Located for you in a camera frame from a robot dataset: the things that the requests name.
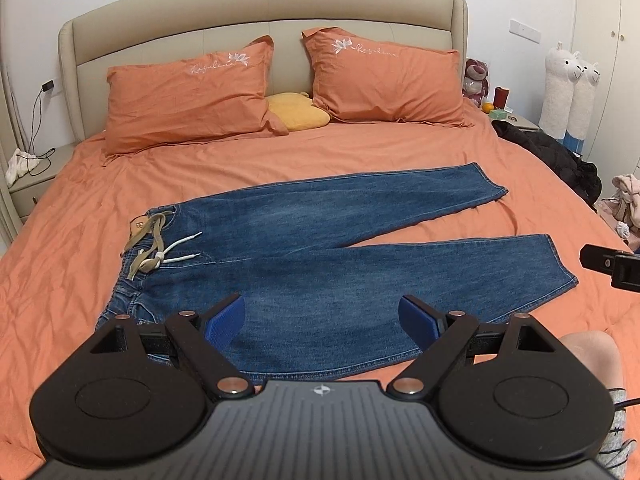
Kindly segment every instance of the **bed frame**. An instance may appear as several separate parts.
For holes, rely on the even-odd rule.
[[[239,49],[265,34],[275,44],[268,94],[311,92],[313,73],[300,32],[322,25],[377,41],[457,49],[462,81],[465,0],[120,0],[60,30],[58,52],[74,135],[82,141],[104,130],[108,67]]]

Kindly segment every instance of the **black jacket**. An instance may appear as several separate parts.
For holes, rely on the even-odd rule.
[[[522,146],[544,162],[567,186],[593,206],[602,192],[598,168],[583,162],[570,150],[542,130],[521,132],[506,121],[492,121],[498,137]]]

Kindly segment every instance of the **blue gripper pad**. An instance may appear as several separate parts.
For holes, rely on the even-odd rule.
[[[214,317],[207,320],[203,334],[204,339],[222,352],[233,341],[244,325],[244,298],[238,296]]]
[[[423,352],[444,332],[444,327],[438,327],[438,320],[404,296],[398,303],[398,320],[402,330]]]

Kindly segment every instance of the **llama plush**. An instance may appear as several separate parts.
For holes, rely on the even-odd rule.
[[[597,62],[591,64],[583,59],[578,59],[578,63],[583,76],[575,84],[574,100],[571,103],[569,120],[562,143],[572,152],[582,153],[582,145],[593,114],[593,102],[596,99],[600,72],[598,72]]]
[[[560,41],[546,54],[545,68],[545,100],[538,125],[547,135],[562,143],[574,98],[574,85],[582,76],[582,68],[577,56],[564,50]]]

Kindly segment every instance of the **green box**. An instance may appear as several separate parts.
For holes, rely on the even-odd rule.
[[[491,118],[492,120],[495,120],[495,119],[506,119],[507,115],[508,115],[508,113],[505,112],[504,110],[502,110],[501,108],[496,108],[495,110],[491,110],[489,112],[489,118]]]

